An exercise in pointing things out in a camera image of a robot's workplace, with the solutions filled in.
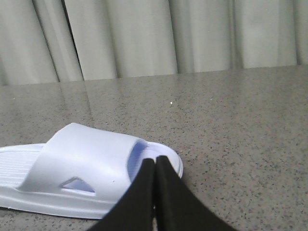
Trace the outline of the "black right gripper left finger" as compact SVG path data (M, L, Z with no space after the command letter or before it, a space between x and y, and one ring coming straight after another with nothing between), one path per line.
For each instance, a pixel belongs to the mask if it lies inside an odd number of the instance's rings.
M143 159L131 186L90 231L151 231L153 229L154 160Z

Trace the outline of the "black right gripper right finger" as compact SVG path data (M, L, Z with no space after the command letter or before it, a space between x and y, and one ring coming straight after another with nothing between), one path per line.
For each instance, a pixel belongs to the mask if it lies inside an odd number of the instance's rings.
M160 231L233 231L179 178L166 156L155 164L155 209Z

